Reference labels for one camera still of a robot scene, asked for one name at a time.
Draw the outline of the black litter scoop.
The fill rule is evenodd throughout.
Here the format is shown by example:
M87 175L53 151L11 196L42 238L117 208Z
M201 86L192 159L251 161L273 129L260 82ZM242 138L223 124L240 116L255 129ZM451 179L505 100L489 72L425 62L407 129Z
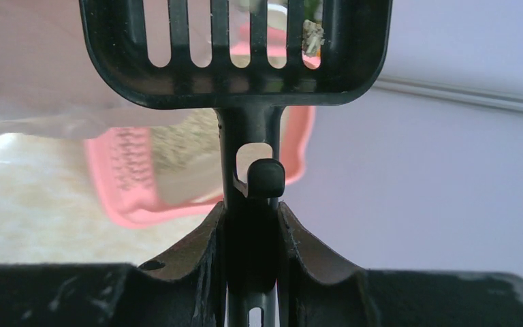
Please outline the black litter scoop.
M248 326L261 309L263 326L280 323L279 198L285 168L279 160L281 116L288 106L336 106L363 95L377 79L387 50L390 1L324 1L320 64L302 58L304 2L289 1L285 60L268 59L268 4L249 11L249 64L232 63L229 2L212 1L212 59L193 63L189 6L169 1L171 58L148 57L141 1L81 1L84 39L103 81L124 99L151 109L212 108L218 119L223 213L218 231L225 273L225 322Z

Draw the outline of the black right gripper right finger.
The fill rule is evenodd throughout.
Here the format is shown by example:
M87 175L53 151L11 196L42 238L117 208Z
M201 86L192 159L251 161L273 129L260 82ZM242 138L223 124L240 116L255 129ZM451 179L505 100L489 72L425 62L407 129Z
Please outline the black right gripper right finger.
M280 203L282 326L523 326L523 278L509 273L364 269Z

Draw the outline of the clumped litter waste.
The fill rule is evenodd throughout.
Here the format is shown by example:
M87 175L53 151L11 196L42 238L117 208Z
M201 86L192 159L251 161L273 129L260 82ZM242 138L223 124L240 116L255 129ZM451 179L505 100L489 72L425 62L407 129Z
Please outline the clumped litter waste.
M302 52L308 57L318 57L324 44L324 30L320 24L305 20L302 25Z

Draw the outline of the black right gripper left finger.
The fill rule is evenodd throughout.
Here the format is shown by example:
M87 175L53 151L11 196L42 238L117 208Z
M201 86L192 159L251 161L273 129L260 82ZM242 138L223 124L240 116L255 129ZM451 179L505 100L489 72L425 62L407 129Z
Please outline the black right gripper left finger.
M222 326L222 213L140 266L0 264L0 326Z

